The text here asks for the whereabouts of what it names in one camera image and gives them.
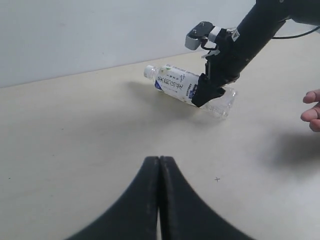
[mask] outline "plastic water bottle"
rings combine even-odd
[[[166,64],[162,67],[146,66],[144,76],[153,80],[158,91],[195,106],[192,98],[198,86],[199,75]],[[224,87],[224,90],[225,94],[222,97],[207,102],[200,109],[212,113],[216,118],[226,119],[238,93],[230,87]]]

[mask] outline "robotic arm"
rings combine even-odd
[[[222,97],[223,87],[240,77],[242,70],[289,19],[320,26],[320,0],[256,0],[234,30],[207,21],[195,26],[186,35],[185,46],[193,51],[201,46],[209,52],[192,103],[201,107]],[[215,43],[215,47],[207,48],[208,41]]]

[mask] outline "bottle cap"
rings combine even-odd
[[[145,69],[144,69],[143,75],[144,75],[146,78],[149,78],[150,73],[151,73],[151,71],[152,71],[153,69],[154,69],[154,66],[151,66],[151,65],[146,66]]]

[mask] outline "hand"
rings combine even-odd
[[[316,105],[302,113],[301,119],[310,123],[310,128],[314,132],[320,132],[320,89],[309,91],[303,98],[305,104],[316,103]]]

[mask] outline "desk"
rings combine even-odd
[[[1,239],[69,237],[118,199],[146,156],[166,155],[257,240],[318,240],[320,134],[300,115],[320,87],[319,43],[270,42],[233,84],[223,122],[143,77],[166,63],[200,74],[203,52],[0,89]]]

